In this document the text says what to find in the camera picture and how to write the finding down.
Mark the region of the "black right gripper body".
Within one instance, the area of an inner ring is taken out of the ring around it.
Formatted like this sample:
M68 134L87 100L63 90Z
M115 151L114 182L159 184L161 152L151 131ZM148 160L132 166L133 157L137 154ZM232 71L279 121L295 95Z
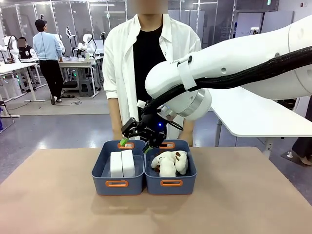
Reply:
M162 118L159 114L141 114L139 126L136 130L142 139L162 139L167 137L167 124L168 121Z

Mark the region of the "person's left hand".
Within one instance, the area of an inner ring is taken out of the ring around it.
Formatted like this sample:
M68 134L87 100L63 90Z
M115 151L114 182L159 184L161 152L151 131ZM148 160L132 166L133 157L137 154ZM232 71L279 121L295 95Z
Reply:
M181 139L186 141L189 147L193 147L193 133L183 133Z

